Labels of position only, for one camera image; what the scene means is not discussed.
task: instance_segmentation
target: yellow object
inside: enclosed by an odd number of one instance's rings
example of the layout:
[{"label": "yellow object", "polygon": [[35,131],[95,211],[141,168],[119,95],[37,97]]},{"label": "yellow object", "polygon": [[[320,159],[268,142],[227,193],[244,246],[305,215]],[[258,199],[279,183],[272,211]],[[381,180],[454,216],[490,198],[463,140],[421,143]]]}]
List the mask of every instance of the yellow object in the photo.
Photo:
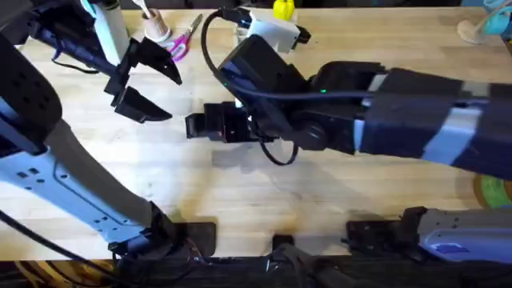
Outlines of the yellow object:
[{"label": "yellow object", "polygon": [[274,17],[281,20],[290,20],[294,14],[294,0],[276,0],[274,2]]}]

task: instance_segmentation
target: blue object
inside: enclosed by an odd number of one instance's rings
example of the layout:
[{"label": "blue object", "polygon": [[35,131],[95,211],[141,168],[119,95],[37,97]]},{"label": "blue object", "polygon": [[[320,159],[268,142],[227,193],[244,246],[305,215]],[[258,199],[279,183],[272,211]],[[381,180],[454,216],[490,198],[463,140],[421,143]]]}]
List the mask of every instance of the blue object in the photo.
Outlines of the blue object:
[{"label": "blue object", "polygon": [[511,6],[503,7],[494,16],[487,19],[482,28],[484,33],[499,35],[505,32],[510,22],[510,12],[512,12]]}]

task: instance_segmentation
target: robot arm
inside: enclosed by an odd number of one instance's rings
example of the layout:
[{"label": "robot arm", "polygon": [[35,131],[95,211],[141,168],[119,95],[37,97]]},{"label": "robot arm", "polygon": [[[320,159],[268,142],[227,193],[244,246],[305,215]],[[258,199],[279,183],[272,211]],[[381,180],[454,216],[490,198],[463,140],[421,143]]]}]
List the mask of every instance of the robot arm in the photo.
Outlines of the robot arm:
[{"label": "robot arm", "polygon": [[251,35],[219,67],[235,102],[205,104],[186,119],[189,138],[264,142],[282,138],[303,150],[419,158],[512,179],[512,85],[478,84],[374,62],[330,62],[305,79],[268,42]]},{"label": "robot arm", "polygon": [[[144,46],[145,42],[136,45]],[[127,55],[139,57],[137,51],[128,51]],[[131,193],[80,145],[62,120],[61,103],[51,84],[2,37],[0,52],[5,75],[0,79],[3,181],[30,190],[80,219],[96,230],[116,254],[131,258],[161,258],[181,251],[185,254],[186,238],[194,237],[189,233],[192,228],[208,242],[208,247],[199,244],[199,249],[212,255],[213,223],[203,223],[199,228],[194,223],[172,223],[155,204]],[[151,63],[150,59],[139,59]],[[123,62],[116,70],[129,69],[130,65],[133,63]],[[112,80],[108,87],[124,88]],[[122,96],[137,104],[126,92]]]},{"label": "robot arm", "polygon": [[443,211],[413,207],[396,221],[351,221],[342,240],[353,253],[401,255],[417,262],[512,263],[512,209]]},{"label": "robot arm", "polygon": [[164,121],[172,115],[126,86],[129,72],[139,63],[149,66],[181,85],[178,68],[158,44],[130,39],[117,0],[4,1],[0,23],[8,24],[17,14],[26,34],[55,48],[55,60],[67,54],[110,77],[105,92],[114,96],[114,111],[136,122]]}]

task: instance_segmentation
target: black cable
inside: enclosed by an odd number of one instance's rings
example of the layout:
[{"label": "black cable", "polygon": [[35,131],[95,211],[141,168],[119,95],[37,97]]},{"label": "black cable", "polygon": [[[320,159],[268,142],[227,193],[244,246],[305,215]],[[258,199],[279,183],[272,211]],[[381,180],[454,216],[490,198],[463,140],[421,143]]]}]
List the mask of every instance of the black cable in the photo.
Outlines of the black cable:
[{"label": "black cable", "polygon": [[61,51],[60,50],[56,50],[55,51],[55,54],[54,56],[51,58],[51,61],[59,66],[62,66],[62,67],[65,67],[65,68],[71,68],[71,69],[75,69],[77,71],[80,71],[82,73],[85,73],[85,74],[98,74],[99,71],[98,70],[86,70],[86,69],[82,69],[80,67],[77,67],[75,65],[71,65],[71,64],[65,64],[65,63],[61,63],[61,62],[57,62],[57,58],[61,55]]},{"label": "black cable", "polygon": [[46,261],[46,264],[55,271],[55,273],[59,274],[62,278],[64,278],[66,281],[68,281],[73,286],[81,286],[81,287],[89,287],[89,288],[99,288],[99,287],[108,287],[112,286],[112,284],[108,285],[94,285],[94,284],[85,284],[81,283],[80,281],[72,279],[70,276],[66,275],[64,272],[62,272],[59,268],[56,267],[55,264],[53,264],[50,261]]},{"label": "black cable", "polygon": [[262,147],[264,155],[275,165],[277,166],[287,166],[295,161],[298,154],[298,145],[294,143],[294,150],[291,152],[291,157],[287,162],[281,162],[277,160],[272,153],[266,148],[266,145],[264,142],[260,142],[259,145]]},{"label": "black cable", "polygon": [[[7,224],[8,226],[10,226],[11,228],[15,229],[17,232],[24,234],[28,238],[36,241],[37,243],[45,246],[46,248],[49,248],[63,256],[66,256],[66,257],[70,258],[71,260],[80,262],[81,264],[86,265],[86,266],[104,274],[107,278],[109,278],[112,281],[115,281],[117,283],[120,283],[120,284],[123,284],[126,286],[140,286],[142,284],[142,283],[137,283],[137,282],[132,282],[132,281],[127,281],[127,280],[121,279],[119,276],[117,276],[116,274],[113,274],[112,272],[101,267],[100,265],[60,247],[59,245],[53,243],[52,241],[47,240],[43,236],[33,232],[32,230],[30,230],[29,228],[27,228],[20,222],[14,220],[11,216],[5,214],[2,210],[0,210],[0,220],[2,222],[4,222],[5,224]],[[145,285],[145,287],[148,287],[148,288],[151,288],[151,287],[160,288],[160,287],[168,287],[168,286],[169,286],[169,284],[157,284],[157,285],[147,284],[147,285]]]}]

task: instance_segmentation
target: wooden tabletop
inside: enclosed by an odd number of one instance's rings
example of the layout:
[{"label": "wooden tabletop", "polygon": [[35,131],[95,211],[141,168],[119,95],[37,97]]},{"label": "wooden tabletop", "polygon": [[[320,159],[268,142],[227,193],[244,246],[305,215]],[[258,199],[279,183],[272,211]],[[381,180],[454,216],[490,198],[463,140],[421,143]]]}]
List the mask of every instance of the wooden tabletop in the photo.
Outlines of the wooden tabletop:
[{"label": "wooden tabletop", "polygon": [[[163,11],[174,35],[200,10]],[[512,59],[499,38],[472,46],[456,34],[482,8],[299,10],[298,23],[313,35],[286,56],[305,76],[333,60],[376,61],[419,72],[482,82],[511,82]],[[130,30],[139,12],[125,12]],[[173,220],[216,221],[217,256],[258,256],[276,232],[297,236],[314,254],[344,254],[339,239],[349,219],[396,218],[411,206],[478,207],[473,174],[419,160],[334,151],[301,151],[295,164],[277,167],[257,145],[186,140],[184,117],[204,102],[232,96],[206,68],[199,31],[178,64],[183,85],[138,67],[132,87],[171,112],[170,121],[137,124],[113,112],[103,93],[107,78],[50,62],[52,49],[34,40],[22,52],[58,92],[64,119],[80,142],[121,183],[156,202]],[[231,23],[215,21],[209,33],[213,59],[234,47]],[[63,62],[72,62],[62,57]],[[284,159],[289,143],[272,150]],[[28,191],[0,186],[2,210],[57,244],[86,258],[108,258],[106,243],[91,228]],[[0,260],[62,258],[6,226],[0,226]]]}]

